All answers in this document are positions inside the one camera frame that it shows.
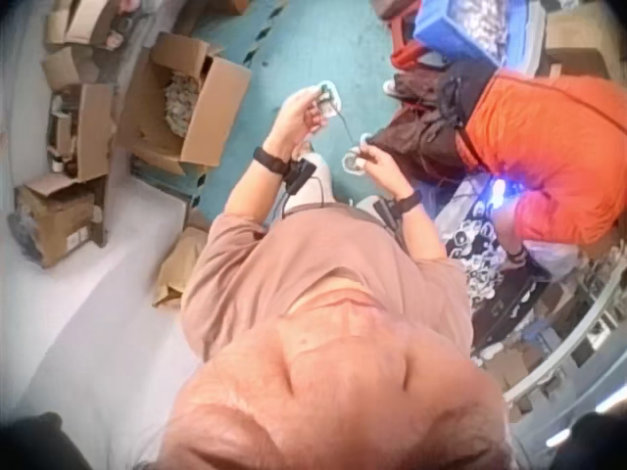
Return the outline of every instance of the orange jacket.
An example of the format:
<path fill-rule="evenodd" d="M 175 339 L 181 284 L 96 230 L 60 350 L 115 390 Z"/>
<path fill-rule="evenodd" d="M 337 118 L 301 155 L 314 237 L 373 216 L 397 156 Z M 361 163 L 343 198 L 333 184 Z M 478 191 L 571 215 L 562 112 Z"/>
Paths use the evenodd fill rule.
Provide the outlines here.
<path fill-rule="evenodd" d="M 524 240 L 587 245 L 627 204 L 627 93 L 588 76 L 524 78 L 499 70 L 466 127 L 483 164 L 524 184 Z M 477 161 L 457 136 L 459 153 Z"/>

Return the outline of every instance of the black wristband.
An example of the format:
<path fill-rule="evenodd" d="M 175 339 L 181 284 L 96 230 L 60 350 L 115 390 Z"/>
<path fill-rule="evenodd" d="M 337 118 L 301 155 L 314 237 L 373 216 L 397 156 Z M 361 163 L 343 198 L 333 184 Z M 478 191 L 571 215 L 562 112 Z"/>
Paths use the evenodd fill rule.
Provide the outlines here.
<path fill-rule="evenodd" d="M 255 149 L 255 154 L 253 154 L 253 158 L 271 172 L 280 174 L 281 176 L 285 176 L 290 170 L 289 164 L 281 159 L 278 159 L 277 157 L 272 156 L 261 147 Z"/>
<path fill-rule="evenodd" d="M 420 190 L 416 189 L 413 191 L 413 194 L 411 194 L 411 196 L 397 201 L 396 204 L 397 204 L 397 208 L 399 209 L 399 213 L 403 214 L 403 213 L 411 211 L 421 202 L 422 202 L 422 193 L 420 192 Z"/>

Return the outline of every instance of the cardboard box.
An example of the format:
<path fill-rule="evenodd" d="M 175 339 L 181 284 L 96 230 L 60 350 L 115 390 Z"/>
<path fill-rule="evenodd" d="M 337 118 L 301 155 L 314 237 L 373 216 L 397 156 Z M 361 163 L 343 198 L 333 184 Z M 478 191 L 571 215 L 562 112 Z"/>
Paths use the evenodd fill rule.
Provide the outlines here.
<path fill-rule="evenodd" d="M 71 46 L 46 57 L 41 66 L 50 88 L 57 91 L 68 85 L 95 83 L 100 71 L 92 55 L 90 47 Z"/>
<path fill-rule="evenodd" d="M 181 163 L 218 166 L 251 73 L 216 57 L 204 41 L 162 33 L 141 55 L 126 94 L 119 144 L 150 165 L 183 174 Z M 165 89 L 174 71 L 203 83 L 185 138 L 166 123 Z"/>
<path fill-rule="evenodd" d="M 49 44 L 104 45 L 119 0 L 56 0 L 46 24 Z"/>
<path fill-rule="evenodd" d="M 64 160 L 75 156 L 76 176 L 68 178 L 73 183 L 107 174 L 114 127 L 111 118 L 113 86 L 72 85 L 66 87 L 61 96 L 63 100 L 71 102 L 75 110 L 68 113 L 51 112 L 49 148 Z"/>
<path fill-rule="evenodd" d="M 55 264 L 87 241 L 98 217 L 94 194 L 84 185 L 50 173 L 18 189 L 21 225 L 27 227 L 43 267 Z"/>
<path fill-rule="evenodd" d="M 611 80 L 625 83 L 620 64 L 624 33 L 603 2 L 593 2 L 547 15 L 545 50 L 549 56 L 559 49 L 596 49 L 603 57 Z"/>

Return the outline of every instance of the black strap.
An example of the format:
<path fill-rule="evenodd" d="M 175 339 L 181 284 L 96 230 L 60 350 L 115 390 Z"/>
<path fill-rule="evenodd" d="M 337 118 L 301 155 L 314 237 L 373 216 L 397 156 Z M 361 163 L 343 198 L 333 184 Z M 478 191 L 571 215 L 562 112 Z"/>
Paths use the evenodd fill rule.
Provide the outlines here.
<path fill-rule="evenodd" d="M 440 93 L 440 96 L 438 97 L 438 109 L 442 117 L 458 132 L 459 137 L 461 137 L 461 140 L 468 149 L 468 152 L 470 152 L 470 154 L 477 161 L 478 164 L 485 168 L 486 166 L 483 164 L 483 161 L 479 157 L 479 153 L 477 152 L 476 147 L 472 143 L 472 140 L 470 139 L 470 136 L 465 129 L 466 125 L 468 124 L 468 117 L 463 111 L 460 93 L 461 77 L 456 76 L 450 78 L 442 86 L 442 91 Z"/>
<path fill-rule="evenodd" d="M 397 201 L 396 206 L 401 214 L 411 211 L 422 202 L 422 193 L 419 190 L 413 191 L 411 196 Z"/>
<path fill-rule="evenodd" d="M 280 174 L 281 176 L 286 176 L 290 171 L 290 164 L 287 164 L 283 160 L 269 154 L 261 147 L 255 149 L 253 157 L 257 162 L 265 166 L 273 173 Z"/>

